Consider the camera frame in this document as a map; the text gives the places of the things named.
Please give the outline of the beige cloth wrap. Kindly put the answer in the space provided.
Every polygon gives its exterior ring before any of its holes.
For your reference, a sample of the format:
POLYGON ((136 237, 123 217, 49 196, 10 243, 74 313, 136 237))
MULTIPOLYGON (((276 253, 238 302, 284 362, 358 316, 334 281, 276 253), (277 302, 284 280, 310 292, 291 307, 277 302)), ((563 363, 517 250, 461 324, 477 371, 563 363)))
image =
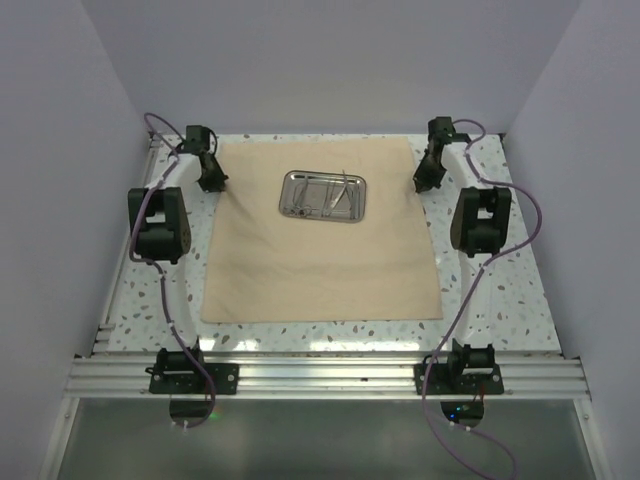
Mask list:
POLYGON ((213 323, 436 320, 434 250, 404 137, 227 144, 201 317, 213 323), (366 184, 356 223, 284 216, 285 176, 356 175, 366 184))

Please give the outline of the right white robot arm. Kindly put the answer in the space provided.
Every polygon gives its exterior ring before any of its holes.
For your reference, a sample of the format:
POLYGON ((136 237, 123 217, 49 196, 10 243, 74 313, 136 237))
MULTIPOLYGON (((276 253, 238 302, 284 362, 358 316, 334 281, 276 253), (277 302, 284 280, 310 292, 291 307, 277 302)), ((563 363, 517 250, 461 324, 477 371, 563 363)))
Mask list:
POLYGON ((451 247, 458 254, 461 312, 454 320, 445 379, 451 389, 468 392, 495 362, 488 316, 491 283, 485 262, 500 253, 507 240, 512 195, 504 187, 481 181, 483 172, 465 157, 471 138, 454 121, 439 116, 428 121, 427 148, 414 175, 418 193, 453 180, 458 198, 450 224, 451 247))

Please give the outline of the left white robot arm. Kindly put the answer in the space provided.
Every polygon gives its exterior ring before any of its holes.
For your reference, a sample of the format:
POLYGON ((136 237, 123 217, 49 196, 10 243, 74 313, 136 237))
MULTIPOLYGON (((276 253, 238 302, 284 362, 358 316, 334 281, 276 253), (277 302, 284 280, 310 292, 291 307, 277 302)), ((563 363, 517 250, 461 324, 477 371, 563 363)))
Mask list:
POLYGON ((169 334, 167 355, 180 359, 172 379, 185 392, 201 390, 208 369, 199 351, 199 338, 186 292, 186 256, 192 234, 185 191, 222 192, 228 176, 216 155, 218 138, 203 125, 189 125, 176 145, 159 132, 169 149, 167 165, 145 186, 127 194, 130 224, 129 258, 153 267, 159 277, 161 315, 169 334))

